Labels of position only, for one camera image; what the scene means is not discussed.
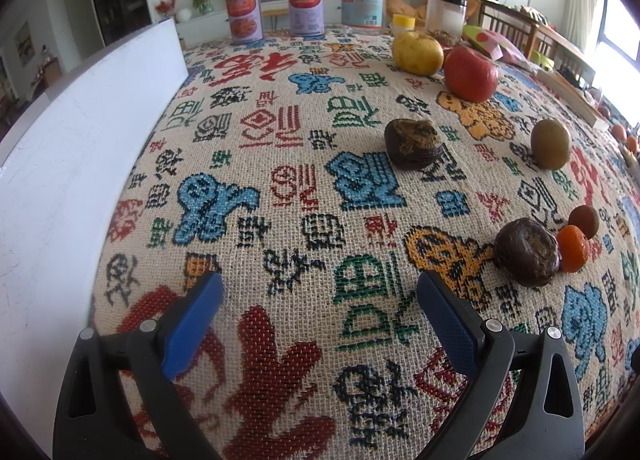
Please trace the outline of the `right pink white can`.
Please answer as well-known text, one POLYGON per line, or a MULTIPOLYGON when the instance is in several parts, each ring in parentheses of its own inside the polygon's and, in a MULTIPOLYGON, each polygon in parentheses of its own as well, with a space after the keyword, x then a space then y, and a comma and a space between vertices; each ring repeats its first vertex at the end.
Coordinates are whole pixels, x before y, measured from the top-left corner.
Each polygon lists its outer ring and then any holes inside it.
POLYGON ((323 11, 323 0, 288 0, 291 34, 299 37, 322 35, 323 11))

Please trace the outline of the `left pink white can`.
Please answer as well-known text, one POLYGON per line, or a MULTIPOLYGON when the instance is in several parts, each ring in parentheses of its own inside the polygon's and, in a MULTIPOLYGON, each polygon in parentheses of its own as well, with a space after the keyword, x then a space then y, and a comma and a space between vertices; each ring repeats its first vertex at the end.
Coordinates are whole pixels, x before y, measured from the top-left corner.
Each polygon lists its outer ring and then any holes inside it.
POLYGON ((224 0, 233 44, 250 44, 264 38, 260 0, 224 0))

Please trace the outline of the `dark wrinkled fruit near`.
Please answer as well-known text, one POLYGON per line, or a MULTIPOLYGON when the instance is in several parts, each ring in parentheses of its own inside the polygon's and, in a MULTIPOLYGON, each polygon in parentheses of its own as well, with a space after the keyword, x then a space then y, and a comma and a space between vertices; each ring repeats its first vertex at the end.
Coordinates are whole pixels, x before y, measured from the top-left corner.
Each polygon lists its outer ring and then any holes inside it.
POLYGON ((556 238, 529 217, 504 225, 495 238, 498 264, 523 287, 542 287, 560 269, 560 251, 556 238))

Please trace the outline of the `small orange tangerine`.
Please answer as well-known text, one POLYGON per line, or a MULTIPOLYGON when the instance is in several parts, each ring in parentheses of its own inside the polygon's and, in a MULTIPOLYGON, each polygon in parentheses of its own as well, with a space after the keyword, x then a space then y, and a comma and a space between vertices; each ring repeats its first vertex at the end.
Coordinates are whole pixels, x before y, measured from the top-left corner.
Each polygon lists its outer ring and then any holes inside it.
POLYGON ((585 234, 574 225, 563 227, 556 235, 561 255, 561 269, 567 273, 578 272, 588 261, 589 244, 585 234))

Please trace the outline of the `white tv cabinet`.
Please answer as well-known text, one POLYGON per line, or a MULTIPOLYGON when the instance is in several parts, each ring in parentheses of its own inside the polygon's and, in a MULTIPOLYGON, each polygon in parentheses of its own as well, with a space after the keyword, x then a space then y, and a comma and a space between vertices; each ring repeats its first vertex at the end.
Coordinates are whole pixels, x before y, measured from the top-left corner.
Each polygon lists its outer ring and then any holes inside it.
POLYGON ((205 16, 197 16, 183 23, 177 23, 178 36, 186 47, 211 42, 215 39, 230 38, 232 34, 267 34, 272 30, 288 30, 288 0, 267 0, 260 4, 260 20, 257 13, 247 18, 229 18, 226 8, 205 16))

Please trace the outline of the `white cardboard box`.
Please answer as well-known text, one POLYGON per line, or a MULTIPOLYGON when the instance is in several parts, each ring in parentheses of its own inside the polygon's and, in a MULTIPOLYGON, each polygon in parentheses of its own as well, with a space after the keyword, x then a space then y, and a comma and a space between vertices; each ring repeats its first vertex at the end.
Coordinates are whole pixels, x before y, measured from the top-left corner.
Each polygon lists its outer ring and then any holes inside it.
POLYGON ((1 394, 43 452, 116 203, 188 76, 175 23, 65 74, 1 143, 1 394))

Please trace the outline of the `small yellow jar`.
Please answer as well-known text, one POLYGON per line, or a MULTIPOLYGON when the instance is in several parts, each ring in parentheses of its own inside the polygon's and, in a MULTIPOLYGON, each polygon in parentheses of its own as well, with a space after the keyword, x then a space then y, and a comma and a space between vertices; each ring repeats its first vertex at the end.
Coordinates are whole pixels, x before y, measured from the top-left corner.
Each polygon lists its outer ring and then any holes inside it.
POLYGON ((416 18, 414 16, 406 16, 405 14, 394 14, 390 31, 394 37, 407 32, 413 32, 416 28, 416 18))

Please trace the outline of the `clear jar blue label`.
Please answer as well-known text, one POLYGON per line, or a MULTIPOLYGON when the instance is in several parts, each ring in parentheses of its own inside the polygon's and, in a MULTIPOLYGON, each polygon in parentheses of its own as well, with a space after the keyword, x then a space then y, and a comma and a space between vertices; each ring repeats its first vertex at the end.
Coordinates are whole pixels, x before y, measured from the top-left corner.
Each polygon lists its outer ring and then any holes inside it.
POLYGON ((382 33, 385 0, 341 0, 342 24, 363 35, 382 33))

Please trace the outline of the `pink floral bag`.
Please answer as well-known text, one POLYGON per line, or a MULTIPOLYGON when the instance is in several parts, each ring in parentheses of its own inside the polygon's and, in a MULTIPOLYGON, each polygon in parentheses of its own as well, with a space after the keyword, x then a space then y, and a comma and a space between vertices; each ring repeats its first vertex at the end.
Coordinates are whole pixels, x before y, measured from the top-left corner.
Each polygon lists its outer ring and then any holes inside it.
POLYGON ((483 27, 466 24, 463 27, 462 35, 491 60, 515 65, 527 62, 524 53, 513 42, 493 30, 485 30, 483 27))

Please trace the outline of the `green-brown round fruit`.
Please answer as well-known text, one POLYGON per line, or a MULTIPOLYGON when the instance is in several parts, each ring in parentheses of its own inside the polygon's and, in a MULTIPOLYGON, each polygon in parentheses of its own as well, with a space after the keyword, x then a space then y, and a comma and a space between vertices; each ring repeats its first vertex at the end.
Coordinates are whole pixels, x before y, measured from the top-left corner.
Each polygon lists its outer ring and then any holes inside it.
POLYGON ((570 159, 572 137, 557 120, 540 120, 530 135, 530 149, 536 164, 548 171, 561 169, 570 159))

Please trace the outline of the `red apple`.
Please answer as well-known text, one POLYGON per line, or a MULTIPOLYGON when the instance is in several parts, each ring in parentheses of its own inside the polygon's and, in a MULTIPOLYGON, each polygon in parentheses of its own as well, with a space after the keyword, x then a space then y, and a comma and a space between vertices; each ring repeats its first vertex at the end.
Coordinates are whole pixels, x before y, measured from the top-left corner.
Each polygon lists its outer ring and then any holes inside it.
POLYGON ((479 52, 457 46, 445 58, 444 77, 446 86, 457 97, 484 102, 497 90, 499 69, 479 52))

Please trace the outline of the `red flower vase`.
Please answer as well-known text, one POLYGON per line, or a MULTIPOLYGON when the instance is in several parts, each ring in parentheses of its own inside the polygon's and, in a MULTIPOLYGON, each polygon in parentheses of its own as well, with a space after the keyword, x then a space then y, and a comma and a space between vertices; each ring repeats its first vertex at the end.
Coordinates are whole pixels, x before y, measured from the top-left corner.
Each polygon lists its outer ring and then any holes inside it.
POLYGON ((154 10, 160 19, 173 18, 176 13, 177 0, 158 0, 154 4, 154 10))

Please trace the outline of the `dark wrinkled fruit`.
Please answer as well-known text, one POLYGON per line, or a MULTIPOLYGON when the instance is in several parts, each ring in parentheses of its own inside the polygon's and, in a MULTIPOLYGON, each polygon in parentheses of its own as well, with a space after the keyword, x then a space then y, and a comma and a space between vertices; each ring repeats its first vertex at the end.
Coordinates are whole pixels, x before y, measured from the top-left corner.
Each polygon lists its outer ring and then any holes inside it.
POLYGON ((556 238, 529 217, 504 225, 495 238, 498 264, 523 287, 542 287, 560 269, 560 251, 556 238))
POLYGON ((425 168, 444 154, 442 140, 429 120, 392 120, 385 127, 384 140, 390 161, 405 171, 425 168))

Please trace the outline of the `yellow apple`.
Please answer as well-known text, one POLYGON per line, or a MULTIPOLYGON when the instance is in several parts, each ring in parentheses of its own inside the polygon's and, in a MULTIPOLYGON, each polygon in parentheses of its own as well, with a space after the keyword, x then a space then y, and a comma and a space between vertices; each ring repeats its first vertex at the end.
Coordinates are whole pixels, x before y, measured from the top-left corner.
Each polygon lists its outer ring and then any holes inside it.
POLYGON ((405 32, 392 42, 394 62, 408 73, 432 76, 444 64, 444 50, 432 36, 419 32, 405 32))

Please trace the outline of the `dark wrinkled fruit far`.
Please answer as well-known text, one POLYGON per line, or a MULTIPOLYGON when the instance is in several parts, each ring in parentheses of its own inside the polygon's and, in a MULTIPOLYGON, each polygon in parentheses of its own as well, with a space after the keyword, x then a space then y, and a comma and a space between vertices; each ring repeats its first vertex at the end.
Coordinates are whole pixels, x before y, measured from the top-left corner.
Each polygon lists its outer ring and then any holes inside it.
POLYGON ((425 168, 444 154, 442 140, 429 120, 392 120, 385 127, 384 140, 390 161, 405 171, 425 168))

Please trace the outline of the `clear jar black lid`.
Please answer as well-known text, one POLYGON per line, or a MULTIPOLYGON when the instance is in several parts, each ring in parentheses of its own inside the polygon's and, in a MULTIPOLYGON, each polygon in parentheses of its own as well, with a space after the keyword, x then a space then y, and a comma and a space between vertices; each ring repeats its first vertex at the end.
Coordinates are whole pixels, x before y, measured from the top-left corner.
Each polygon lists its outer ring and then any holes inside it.
POLYGON ((426 29, 430 32, 441 32, 461 37, 467 5, 466 0, 427 0, 426 29))

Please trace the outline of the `orange lounge chair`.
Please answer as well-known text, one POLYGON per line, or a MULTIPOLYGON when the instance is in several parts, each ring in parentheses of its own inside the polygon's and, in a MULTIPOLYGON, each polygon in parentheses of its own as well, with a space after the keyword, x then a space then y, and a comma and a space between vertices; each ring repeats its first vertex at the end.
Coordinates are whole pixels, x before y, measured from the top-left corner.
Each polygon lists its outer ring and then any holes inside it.
MULTIPOLYGON (((466 1, 466 11, 465 11, 465 19, 468 20, 472 18, 474 14, 477 14, 478 10, 480 10, 480 1, 479 0, 465 0, 466 1)), ((428 0, 423 0, 423 4, 419 7, 413 7, 408 2, 403 0, 386 0, 386 16, 390 19, 393 19, 395 14, 401 14, 402 16, 412 16, 416 19, 416 29, 423 30, 425 26, 426 19, 426 9, 428 5, 428 0)))

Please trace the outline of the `patterned woven tablecloth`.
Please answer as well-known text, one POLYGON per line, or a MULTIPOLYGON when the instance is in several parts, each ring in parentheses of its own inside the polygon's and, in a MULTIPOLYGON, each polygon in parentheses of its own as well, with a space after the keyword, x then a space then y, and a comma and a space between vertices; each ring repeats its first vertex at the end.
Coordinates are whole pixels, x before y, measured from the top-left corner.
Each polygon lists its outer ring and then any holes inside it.
POLYGON ((465 385, 416 304, 426 269, 510 330, 563 332, 588 434, 634 383, 639 191, 616 141, 516 68, 472 104, 401 71, 390 45, 338 29, 189 49, 115 207, 99 332, 221 274, 224 305, 177 388, 228 459, 413 458, 465 385), (442 157, 395 166, 395 119, 431 121, 442 157), (572 137, 557 171, 530 149, 543 119, 572 137), (523 287, 498 264, 504 225, 529 217, 556 238, 580 205, 600 227, 578 272, 560 255, 548 284, 523 287))

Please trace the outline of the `small brown-red fruit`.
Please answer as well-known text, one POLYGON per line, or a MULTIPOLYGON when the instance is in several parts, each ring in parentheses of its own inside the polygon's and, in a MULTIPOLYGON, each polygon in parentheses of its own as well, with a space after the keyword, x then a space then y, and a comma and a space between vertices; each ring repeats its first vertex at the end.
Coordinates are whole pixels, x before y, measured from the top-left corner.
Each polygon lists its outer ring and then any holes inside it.
POLYGON ((591 240, 599 231, 600 218, 592 206, 580 205, 570 212, 568 223, 579 228, 585 237, 591 240))

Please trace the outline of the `wooden bench chair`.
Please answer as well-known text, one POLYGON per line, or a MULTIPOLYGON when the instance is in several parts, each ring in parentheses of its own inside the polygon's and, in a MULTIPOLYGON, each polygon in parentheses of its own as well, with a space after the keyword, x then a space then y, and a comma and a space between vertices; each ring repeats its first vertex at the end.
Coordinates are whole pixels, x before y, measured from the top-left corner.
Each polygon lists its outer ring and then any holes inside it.
POLYGON ((551 26, 493 0, 480 0, 478 25, 508 38, 529 60, 536 54, 546 56, 556 71, 572 74, 580 85, 592 85, 596 70, 585 53, 551 26))

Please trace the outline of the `pink white can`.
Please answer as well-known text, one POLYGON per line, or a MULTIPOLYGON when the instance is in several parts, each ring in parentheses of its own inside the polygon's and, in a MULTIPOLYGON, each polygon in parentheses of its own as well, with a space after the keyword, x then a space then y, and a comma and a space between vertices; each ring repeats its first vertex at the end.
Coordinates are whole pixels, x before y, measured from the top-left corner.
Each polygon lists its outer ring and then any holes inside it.
POLYGON ((233 44, 250 44, 264 38, 260 0, 224 0, 233 44))
POLYGON ((322 35, 323 11, 323 0, 288 0, 291 34, 299 37, 322 35))

